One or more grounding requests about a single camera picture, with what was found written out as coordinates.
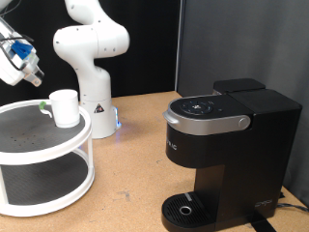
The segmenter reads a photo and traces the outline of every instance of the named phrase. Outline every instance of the black wall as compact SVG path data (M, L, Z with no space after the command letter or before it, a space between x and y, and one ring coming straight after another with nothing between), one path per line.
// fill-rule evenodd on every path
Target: black wall
M14 0L9 8L17 2ZM112 97L174 90L180 0L99 2L130 34L127 53L95 61L111 75ZM39 88L26 81L15 87L0 82L0 105L47 99L58 89L78 90L74 70L57 56L52 45L58 29L78 24L69 17L64 0L23 0L4 19L15 31L35 40L32 44L41 59L39 67L45 78Z
M301 103L284 185L309 206L309 2L187 0L178 91L212 93L214 81L251 77Z

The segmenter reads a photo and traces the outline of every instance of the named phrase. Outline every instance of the silver trim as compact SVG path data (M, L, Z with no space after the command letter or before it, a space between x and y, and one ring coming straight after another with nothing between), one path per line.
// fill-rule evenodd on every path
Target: silver trim
M213 91L212 91L212 94L213 94L213 95L222 95L220 92L218 92L218 91L216 91L216 90L213 90Z
M171 128L182 133L210 135L232 131L243 131L247 129L251 123L251 119L246 115L204 120L185 118L171 109L171 104L174 101L176 100L169 103L168 110L163 113L163 116Z
M185 213L182 211L183 209L188 210L188 211L189 211L189 213L188 213L188 214L185 214ZM191 215L191 214L192 214L192 209L191 209L190 207L188 207L188 206L181 206L181 208L180 208L180 212L181 212L181 214L182 214L183 216L189 216L189 215Z
M188 201L192 201L192 198L191 198L191 196L189 195L189 193L186 192L184 195L185 195L185 197L186 197L186 199L187 199Z

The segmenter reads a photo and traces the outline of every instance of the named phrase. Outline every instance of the table surface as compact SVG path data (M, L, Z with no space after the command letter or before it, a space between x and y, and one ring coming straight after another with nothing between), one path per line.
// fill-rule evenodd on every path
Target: table surface
M0 232L14 231L166 231L161 206L169 196L193 191L195 169L178 166L165 155L162 112L176 92L113 99L123 124L108 138L94 140L96 178L74 204L38 217L0 217ZM302 205L286 189L279 200ZM277 231L309 231L309 214L281 208L268 220ZM254 232L249 225L224 230Z

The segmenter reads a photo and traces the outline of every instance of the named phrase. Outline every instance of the white mug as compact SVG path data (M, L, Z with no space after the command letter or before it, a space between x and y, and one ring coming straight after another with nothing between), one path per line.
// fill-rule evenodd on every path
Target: white mug
M72 128L79 124L79 107L75 90L58 90L49 95L54 120L58 128Z

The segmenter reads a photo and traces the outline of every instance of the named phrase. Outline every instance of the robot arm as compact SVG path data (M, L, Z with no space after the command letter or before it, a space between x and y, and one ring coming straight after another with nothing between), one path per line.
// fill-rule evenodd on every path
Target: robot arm
M14 86L21 79L36 87L42 84L37 51L27 40L0 17L0 78L7 84Z
M119 126L117 110L112 105L110 75L96 67L94 59L125 53L129 35L104 12L98 0L66 0L66 6L70 17L84 25L58 30L54 49L77 74L81 106L92 119L92 137L107 137Z

